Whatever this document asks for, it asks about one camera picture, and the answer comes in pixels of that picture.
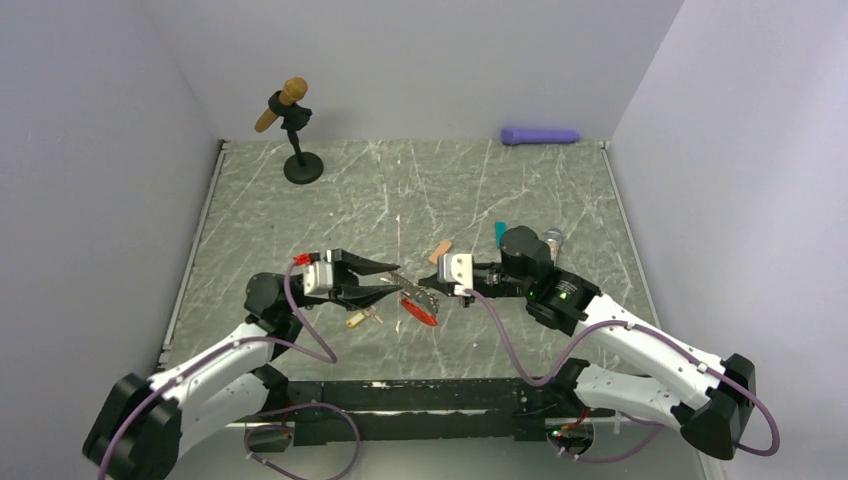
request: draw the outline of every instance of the cable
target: cable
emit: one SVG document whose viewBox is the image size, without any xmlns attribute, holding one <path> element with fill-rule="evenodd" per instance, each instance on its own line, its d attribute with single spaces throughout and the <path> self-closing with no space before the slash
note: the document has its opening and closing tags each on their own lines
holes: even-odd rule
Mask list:
<svg viewBox="0 0 848 480">
<path fill-rule="evenodd" d="M 574 460 L 576 460 L 578 462 L 584 462 L 584 463 L 615 463 L 615 462 L 620 462 L 621 460 L 624 460 L 626 458 L 630 458 L 633 455 L 636 455 L 637 453 L 641 452 L 645 447 L 648 446 L 649 443 L 651 443 L 651 441 L 653 441 L 654 438 L 657 437 L 657 435 L 660 434 L 660 432 L 662 430 L 663 430 L 662 425 L 654 427 L 654 430 L 651 433 L 649 433 L 648 436 L 645 437 L 644 440 L 639 442 L 639 444 L 636 445 L 635 447 L 631 448 L 630 450 L 628 450 L 628 451 L 626 451 L 622 454 L 616 455 L 614 457 L 607 457 L 607 458 L 594 458 L 594 457 L 586 458 L 586 457 L 581 457 L 580 455 L 575 455 L 575 454 L 573 454 L 573 453 L 571 453 L 571 452 L 569 452 L 568 450 L 565 450 L 565 449 L 560 450 L 560 448 L 557 447 L 557 445 L 553 442 L 553 440 L 551 440 L 550 437 L 548 437 L 548 443 L 550 443 L 551 446 L 554 447 L 554 449 L 557 451 L 557 453 L 560 453 L 560 451 L 561 451 L 562 453 L 568 455 L 569 457 L 573 458 Z"/>
<path fill-rule="evenodd" d="M 483 306 L 486 308 L 486 310 L 488 310 L 489 315 L 491 315 L 492 320 L 495 322 L 495 327 L 498 329 L 498 333 L 501 335 L 501 338 L 503 339 L 504 348 L 506 348 L 506 353 L 507 353 L 507 355 L 509 355 L 509 359 L 512 362 L 513 367 L 515 367 L 515 370 L 518 371 L 518 375 L 521 376 L 521 378 L 525 382 L 527 382 L 529 385 L 534 386 L 534 387 L 541 387 L 541 386 L 547 384 L 548 382 L 550 382 L 551 379 L 553 379 L 553 377 L 557 374 L 557 372 L 559 372 L 559 370 L 565 364 L 565 361 L 568 359 L 568 356 L 571 355 L 571 352 L 574 350 L 574 347 L 576 347 L 577 344 L 579 344 L 581 341 L 583 341 L 584 338 L 586 338 L 589 334 L 591 334 L 595 330 L 600 330 L 601 328 L 605 328 L 605 327 L 626 327 L 626 328 L 631 327 L 631 325 L 629 325 L 624 320 L 605 320 L 605 321 L 598 322 L 598 323 L 596 323 L 592 326 L 587 327 L 585 330 L 578 333 L 576 336 L 574 336 L 574 338 L 572 338 L 571 343 L 569 343 L 568 347 L 565 349 L 565 351 L 562 352 L 562 355 L 559 357 L 559 360 L 557 360 L 557 362 L 554 364 L 553 368 L 551 368 L 551 371 L 548 372 L 544 377 L 540 378 L 539 380 L 534 380 L 530 375 L 527 374 L 527 372 L 524 370 L 524 368 L 519 363 L 518 356 L 515 354 L 515 349 L 512 347 L 512 342 L 510 342 L 509 337 L 506 334 L 506 329 L 504 328 L 503 322 L 501 321 L 500 316 L 498 315 L 498 312 L 495 311 L 495 308 L 492 306 L 492 303 L 489 301 L 489 299 L 484 297 L 480 292 L 478 292 L 474 289 L 469 288 L 469 289 L 466 289 L 465 292 L 468 293 L 469 295 L 473 296 L 474 298 L 477 298 L 478 300 L 480 300 L 480 303 L 482 303 Z M 660 333 L 656 330 L 653 330 L 651 328 L 645 327 L 643 325 L 639 325 L 639 324 L 632 325 L 632 328 L 634 330 L 638 330 L 642 333 L 648 334 L 648 335 L 656 338 L 657 340 L 663 342 L 664 344 L 668 345 L 672 350 L 674 350 L 675 352 L 682 355 L 683 358 L 685 358 L 689 363 L 691 363 L 693 365 L 698 365 L 698 366 L 701 366 L 701 365 L 705 366 L 706 367 L 706 370 L 705 370 L 706 373 L 708 373 L 709 375 L 719 379 L 721 382 L 725 383 L 726 385 L 730 386 L 731 388 L 733 388 L 734 390 L 736 390 L 737 392 L 742 394 L 742 396 L 744 396 L 746 399 L 748 399 L 748 401 L 753 403 L 760 410 L 760 412 L 762 412 L 763 416 L 766 419 L 766 423 L 768 423 L 769 429 L 771 430 L 771 445 L 769 446 L 769 448 L 767 448 L 765 450 L 752 448 L 752 447 L 749 447 L 747 445 L 742 445 L 741 443 L 736 444 L 736 446 L 740 450 L 742 450 L 743 452 L 748 452 L 748 453 L 751 453 L 751 454 L 754 454 L 754 455 L 759 455 L 759 456 L 762 456 L 762 457 L 770 457 L 770 456 L 774 455 L 775 453 L 777 453 L 777 451 L 780 449 L 780 431 L 777 428 L 777 422 L 775 421 L 774 416 L 772 416 L 769 409 L 765 406 L 765 404 L 763 404 L 763 402 L 760 401 L 760 399 L 758 399 L 753 393 L 748 391 L 747 388 L 743 387 L 742 385 L 739 385 L 739 383 L 737 383 L 732 378 L 727 377 L 723 373 L 716 371 L 715 369 L 713 369 L 709 365 L 706 365 L 704 362 L 701 362 L 700 360 L 698 360 L 694 355 L 687 352 L 683 347 L 678 345 L 676 342 L 670 340 L 668 337 L 666 337 L 662 333 Z"/>
<path fill-rule="evenodd" d="M 552 409 L 556 406 L 558 406 L 558 404 L 554 403 L 554 404 L 548 405 L 547 407 L 540 408 L 538 410 L 533 410 L 532 412 L 513 413 L 512 418 L 529 417 L 529 416 L 532 416 L 532 415 L 538 415 L 538 414 L 540 414 L 544 411 L 550 410 L 550 409 Z"/>
<path fill-rule="evenodd" d="M 280 427 L 284 431 L 283 433 L 285 434 L 285 436 L 291 437 L 291 432 L 286 431 L 286 430 L 291 430 L 290 428 L 286 427 L 286 420 L 288 418 L 289 418 L 289 412 L 284 413 L 283 416 L 280 417 Z"/>
<path fill-rule="evenodd" d="M 295 405 L 295 406 L 292 406 L 292 407 L 283 408 L 281 410 L 271 410 L 271 411 L 267 411 L 267 412 L 262 412 L 262 413 L 259 413 L 258 415 L 263 416 L 263 417 L 264 416 L 273 416 L 273 415 L 279 415 L 281 413 L 295 412 L 297 410 L 305 410 L 305 409 L 308 409 L 308 408 L 326 408 L 328 410 L 332 410 L 332 411 L 338 413 L 339 415 L 341 415 L 342 418 L 347 420 L 347 423 L 350 424 L 351 430 L 353 430 L 353 436 L 355 438 L 355 444 L 354 444 L 353 456 L 351 457 L 350 462 L 348 462 L 347 466 L 341 472 L 339 472 L 338 474 L 327 479 L 327 480 L 338 480 L 338 479 L 344 477 L 345 475 L 347 475 L 350 472 L 350 470 L 353 468 L 354 463 L 356 463 L 356 458 L 359 456 L 359 449 L 361 448 L 361 442 L 362 442 L 360 434 L 359 434 L 359 429 L 356 427 L 356 423 L 354 423 L 353 419 L 350 418 L 350 415 L 348 415 L 344 410 L 340 409 L 339 407 L 337 407 L 335 405 L 330 405 L 329 403 L 305 403 L 305 404 L 302 404 L 302 405 Z M 261 427 L 257 427 L 255 429 L 251 430 L 247 435 L 245 435 L 245 437 L 244 437 L 244 449 L 248 453 L 248 457 L 252 458 L 253 460 L 256 460 L 257 462 L 261 463 L 262 465 L 265 465 L 266 467 L 270 468 L 271 470 L 274 470 L 275 472 L 277 472 L 281 475 L 285 475 L 285 476 L 287 476 L 287 477 L 289 477 L 293 480 L 306 480 L 303 477 L 299 477 L 299 476 L 297 476 L 297 475 L 295 475 L 291 472 L 283 470 L 282 468 L 277 466 L 275 463 L 265 460 L 264 458 L 260 457 L 258 454 L 254 453 L 252 450 L 250 450 L 250 438 L 251 438 L 251 436 L 253 436 L 254 432 L 264 431 L 264 430 L 272 430 L 272 429 L 276 430 L 276 429 L 279 429 L 279 428 L 280 427 L 278 427 L 277 425 L 263 425 Z"/>
<path fill-rule="evenodd" d="M 561 456 L 562 454 L 559 452 L 559 449 L 562 449 L 563 452 L 573 453 L 575 455 L 583 455 L 597 441 L 597 435 L 595 434 L 595 429 L 592 427 L 591 421 L 589 422 L 589 428 L 586 430 L 586 437 L 572 437 L 572 436 L 563 436 L 562 434 L 547 434 L 548 443 L 559 447 L 557 449 L 557 456 Z M 583 448 L 580 449 L 579 452 L 572 452 L 571 449 L 574 447 L 574 444 L 578 441 L 583 441 Z"/>
<path fill-rule="evenodd" d="M 638 423 L 639 425 L 653 425 L 653 426 L 660 426 L 660 427 L 664 426 L 660 422 L 655 422 L 653 420 L 642 420 L 641 418 L 636 418 L 632 415 L 628 415 L 625 412 L 618 412 L 618 413 L 620 413 L 622 417 L 630 420 L 633 423 Z"/>
<path fill-rule="evenodd" d="M 567 423 L 567 424 L 563 425 L 560 430 L 573 430 L 573 429 L 579 427 L 580 424 L 583 423 L 583 421 L 586 420 L 586 417 L 588 417 L 588 416 L 589 416 L 589 409 L 584 408 L 583 413 L 580 414 L 580 418 L 578 418 L 576 422 Z"/>
<path fill-rule="evenodd" d="M 147 407 L 149 407 L 150 404 L 153 403 L 154 400 L 156 400 L 157 398 L 162 396 L 168 390 L 174 388 L 179 383 L 177 381 L 178 379 L 183 380 L 185 378 L 191 377 L 198 370 L 205 367 L 206 365 L 208 365 L 209 363 L 211 363 L 213 360 L 217 359 L 218 357 L 220 357 L 224 353 L 229 352 L 231 349 L 238 348 L 240 345 L 243 345 L 243 344 L 246 344 L 246 343 L 255 343 L 255 342 L 274 343 L 274 344 L 277 344 L 277 345 L 282 345 L 284 347 L 291 348 L 292 350 L 298 351 L 300 353 L 304 353 L 306 355 L 309 355 L 312 358 L 321 360 L 322 362 L 327 362 L 327 363 L 338 362 L 338 357 L 336 357 L 336 354 L 333 353 L 333 350 L 330 348 L 329 345 L 327 345 L 327 342 L 325 342 L 324 339 L 321 338 L 320 335 L 318 335 L 318 332 L 315 331 L 315 328 L 312 327 L 312 325 L 309 323 L 309 320 L 307 320 L 306 317 L 300 312 L 300 308 L 297 306 L 297 304 L 294 301 L 294 296 L 292 295 L 292 292 L 291 292 L 291 273 L 294 270 L 295 266 L 296 266 L 296 264 L 294 262 L 292 262 L 291 265 L 289 265 L 288 270 L 286 270 L 286 276 L 285 276 L 285 280 L 283 282 L 283 290 L 286 294 L 286 300 L 288 301 L 289 306 L 292 308 L 292 311 L 294 312 L 297 319 L 300 321 L 300 323 L 303 324 L 304 327 L 306 327 L 306 330 L 309 331 L 309 333 L 312 335 L 312 337 L 315 338 L 315 340 L 318 342 L 319 345 L 321 345 L 321 348 L 324 350 L 325 353 L 327 353 L 328 356 L 325 357 L 325 356 L 323 356 L 319 353 L 315 353 L 311 350 L 303 348 L 300 345 L 295 345 L 294 343 L 289 342 L 287 340 L 282 340 L 282 339 L 279 339 L 279 338 L 271 338 L 271 337 L 245 337 L 245 338 L 242 338 L 242 339 L 239 339 L 239 340 L 236 340 L 236 341 L 233 341 L 233 342 L 228 342 L 228 343 L 221 345 L 220 347 L 210 351 L 209 353 L 207 353 L 206 355 L 201 357 L 199 360 L 194 362 L 192 365 L 186 367 L 186 369 L 182 372 L 181 375 L 174 376 L 174 377 L 168 379 L 168 381 L 166 381 L 161 387 L 157 388 L 153 393 L 148 395 L 144 400 L 141 401 L 141 403 L 139 403 L 132 410 L 132 412 L 130 412 L 129 415 L 127 415 L 127 418 L 118 427 L 118 430 L 115 431 L 115 434 L 112 436 L 112 440 L 109 442 L 109 446 L 106 447 L 106 451 L 103 453 L 103 458 L 100 460 L 100 468 L 97 471 L 97 480 L 106 480 L 106 475 L 107 475 L 107 472 L 109 470 L 109 462 L 111 462 L 111 460 L 112 460 L 112 455 L 115 454 L 115 449 L 117 448 L 118 443 L 120 442 L 121 438 L 123 438 L 123 436 L 127 433 L 127 430 L 129 430 L 130 425 L 132 425 L 132 423 L 141 415 L 141 412 L 143 412 Z M 335 409 L 334 411 L 341 412 L 341 409 L 339 409 L 338 407 L 329 405 L 329 404 L 317 404 L 317 403 L 315 403 L 315 404 L 310 404 L 310 405 L 324 405 L 325 406 L 324 408 L 330 408 L 331 410 Z M 293 410 L 283 409 L 283 410 L 277 411 L 277 414 L 283 413 L 283 411 L 293 411 Z M 350 465 L 348 466 L 348 468 L 346 468 L 344 470 L 344 473 L 347 473 L 348 471 L 350 471 L 350 468 L 353 467 L 353 464 L 356 462 L 356 458 L 359 455 L 359 431 L 356 430 L 355 425 L 354 425 L 354 436 L 357 439 L 356 440 L 357 447 L 356 447 L 356 450 L 354 451 L 353 458 L 350 461 Z M 287 473 L 283 473 L 283 474 L 289 476 L 290 478 L 300 478 L 300 477 L 292 477 L 291 475 L 288 475 Z"/>
<path fill-rule="evenodd" d="M 327 354 L 327 357 L 316 357 L 319 360 L 322 360 L 327 363 L 337 363 L 339 361 L 339 357 L 333 352 L 333 349 L 327 344 L 326 341 L 318 335 L 318 332 L 315 331 L 315 327 L 309 323 L 309 320 L 303 315 L 303 312 L 300 311 L 300 307 L 297 306 L 297 302 L 294 301 L 294 295 L 291 293 L 291 272 L 294 270 L 294 267 L 297 266 L 297 262 L 292 262 L 289 265 L 289 268 L 286 269 L 286 278 L 283 281 L 283 292 L 286 295 L 286 302 L 289 304 L 289 308 L 292 309 L 294 316 L 303 324 L 303 327 L 312 335 L 312 338 L 318 342 L 318 345 L 321 345 L 321 349 L 324 350 L 324 353 Z"/>
<path fill-rule="evenodd" d="M 293 428 L 289 428 L 285 425 L 277 425 L 276 423 L 268 423 L 266 425 L 258 425 L 256 427 L 251 428 L 247 432 L 246 436 L 247 437 L 253 437 L 253 434 L 255 432 L 263 432 L 265 430 L 280 430 L 281 432 L 283 432 L 283 435 L 285 435 L 286 437 L 291 436 L 291 433 L 294 431 Z"/>
</svg>

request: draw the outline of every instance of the metal edge strip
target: metal edge strip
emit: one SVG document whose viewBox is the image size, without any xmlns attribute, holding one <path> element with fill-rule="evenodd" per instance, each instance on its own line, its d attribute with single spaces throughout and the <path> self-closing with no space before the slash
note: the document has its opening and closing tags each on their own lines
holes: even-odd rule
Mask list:
<svg viewBox="0 0 848 480">
<path fill-rule="evenodd" d="M 618 192 L 618 185 L 615 183 L 615 176 L 612 173 L 612 167 L 609 162 L 609 155 L 607 154 L 607 148 L 609 147 L 609 142 L 604 142 L 601 147 L 601 156 L 604 157 L 604 163 L 607 166 L 607 173 L 610 177 L 610 182 L 612 183 L 612 190 L 615 192 L 615 199 L 618 202 L 618 210 L 621 212 L 621 218 L 624 220 L 624 229 L 627 231 L 627 238 L 630 240 L 630 248 L 633 250 L 633 256 L 636 258 L 636 267 L 639 269 L 639 277 L 642 279 L 642 285 L 645 287 L 645 295 L 648 297 L 648 306 L 651 308 L 651 316 L 654 317 L 654 324 L 657 328 L 662 330 L 662 325 L 660 324 L 660 319 L 657 316 L 657 309 L 654 306 L 654 297 L 651 295 L 651 289 L 648 287 L 648 279 L 645 277 L 645 269 L 642 268 L 642 259 L 639 258 L 639 251 L 636 250 L 636 242 L 633 240 L 633 231 L 630 229 L 630 222 L 627 221 L 627 213 L 624 211 L 624 204 L 621 203 L 621 195 Z"/>
<path fill-rule="evenodd" d="M 162 352 L 159 355 L 158 366 L 167 363 L 167 357 L 170 354 L 171 341 L 174 337 L 174 330 L 177 326 L 177 317 L 182 308 L 183 297 L 185 296 L 186 288 L 188 287 L 188 279 L 191 276 L 191 267 L 194 265 L 194 258 L 197 255 L 197 249 L 200 246 L 200 236 L 203 234 L 203 227 L 206 225 L 206 217 L 209 213 L 209 205 L 212 203 L 212 197 L 215 194 L 215 187 L 218 185 L 218 177 L 221 173 L 221 166 L 224 164 L 224 157 L 227 155 L 230 142 L 221 140 L 218 149 L 218 158 L 215 160 L 215 168 L 212 170 L 212 178 L 209 179 L 209 189 L 206 192 L 206 200 L 203 202 L 203 207 L 200 209 L 200 218 L 197 220 L 197 229 L 194 232 L 194 238 L 191 242 L 191 250 L 188 254 L 188 261 L 183 272 L 183 278 L 180 282 L 180 289 L 177 292 L 177 298 L 174 301 L 174 308 L 171 310 L 171 319 L 168 322 L 168 329 L 165 331 L 165 338 L 162 340 Z"/>
<path fill-rule="evenodd" d="M 486 410 L 398 410 L 398 411 L 357 411 L 357 410 L 345 410 L 347 413 L 351 413 L 354 415 L 375 415 L 381 417 L 393 417 L 397 415 L 402 415 L 406 413 L 416 413 L 416 414 L 426 414 L 426 415 L 447 415 L 451 413 L 459 413 L 465 415 L 480 415 L 482 413 L 486 413 Z M 545 425 L 562 425 L 564 423 L 572 423 L 576 422 L 577 418 L 546 418 L 544 419 Z M 597 424 L 614 424 L 616 422 L 615 417 L 589 417 L 587 422 L 597 423 Z M 627 418 L 618 419 L 622 424 L 634 424 Z M 268 425 L 271 422 L 231 422 L 228 423 L 224 428 L 256 428 L 263 425 Z M 296 427 L 297 422 L 288 421 L 286 422 L 286 426 L 288 427 Z"/>
<path fill-rule="evenodd" d="M 709 455 L 698 452 L 701 460 L 701 466 L 704 468 L 704 478 L 706 480 L 726 480 L 727 474 L 724 473 L 724 466 L 721 460 L 715 459 Z"/>
</svg>

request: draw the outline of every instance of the silver metal part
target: silver metal part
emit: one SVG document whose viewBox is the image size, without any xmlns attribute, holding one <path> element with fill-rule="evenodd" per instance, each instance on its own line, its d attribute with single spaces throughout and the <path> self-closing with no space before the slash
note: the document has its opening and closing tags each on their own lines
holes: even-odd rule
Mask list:
<svg viewBox="0 0 848 480">
<path fill-rule="evenodd" d="M 383 279 L 386 282 L 399 285 L 411 300 L 425 308 L 434 317 L 439 313 L 439 299 L 423 287 L 414 284 L 411 280 L 397 272 L 387 272 Z"/>
<path fill-rule="evenodd" d="M 439 263 L 436 265 L 437 273 L 436 279 L 439 280 L 439 283 L 453 283 L 455 280 L 451 277 L 450 271 L 450 260 L 455 253 L 446 253 L 439 257 Z"/>
<path fill-rule="evenodd" d="M 551 227 L 545 230 L 539 238 L 548 244 L 548 247 L 551 249 L 551 261 L 556 264 L 557 257 L 559 256 L 559 251 L 562 249 L 562 243 L 565 236 L 562 234 L 562 230 Z"/>
<path fill-rule="evenodd" d="M 332 288 L 332 263 L 318 261 L 306 266 L 306 270 L 303 272 L 303 293 L 305 295 L 324 295 Z"/>
</svg>

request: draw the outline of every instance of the marble floor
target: marble floor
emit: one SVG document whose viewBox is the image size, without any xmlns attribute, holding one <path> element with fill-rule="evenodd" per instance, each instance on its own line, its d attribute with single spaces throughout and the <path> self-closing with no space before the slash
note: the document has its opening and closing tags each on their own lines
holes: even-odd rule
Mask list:
<svg viewBox="0 0 848 480">
<path fill-rule="evenodd" d="M 291 147 L 232 142 L 209 207 L 178 314 L 169 365 L 226 336 L 243 321 L 244 289 L 255 273 L 284 272 L 293 255 L 341 247 L 401 265 L 416 280 L 435 272 L 427 257 L 445 238 L 454 252 L 497 261 L 494 224 L 555 226 L 566 234 L 559 266 L 598 284 L 654 323 L 601 150 L 594 142 L 504 147 L 497 141 L 304 142 L 324 159 L 316 183 L 283 177 Z M 523 301 L 495 301 L 518 357 L 543 374 L 569 338 L 536 323 Z M 293 380 L 512 377 L 501 339 L 479 304 L 441 298 L 438 327 L 403 310 L 394 296 L 378 305 L 385 323 L 350 329 L 333 305 L 307 316 L 339 356 L 329 365 L 288 352 L 274 365 Z M 317 349 L 303 332 L 298 343 Z M 637 373 L 589 340 L 576 356 Z"/>
</svg>

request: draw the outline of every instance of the black round base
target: black round base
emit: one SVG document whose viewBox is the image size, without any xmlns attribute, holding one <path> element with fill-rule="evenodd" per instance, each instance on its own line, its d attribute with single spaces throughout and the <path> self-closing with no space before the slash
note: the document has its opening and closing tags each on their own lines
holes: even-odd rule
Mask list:
<svg viewBox="0 0 848 480">
<path fill-rule="evenodd" d="M 286 179 L 296 185 L 312 183 L 324 173 L 324 162 L 321 157 L 314 153 L 303 152 L 304 165 L 297 163 L 297 155 L 292 155 L 283 165 L 283 174 Z"/>
</svg>

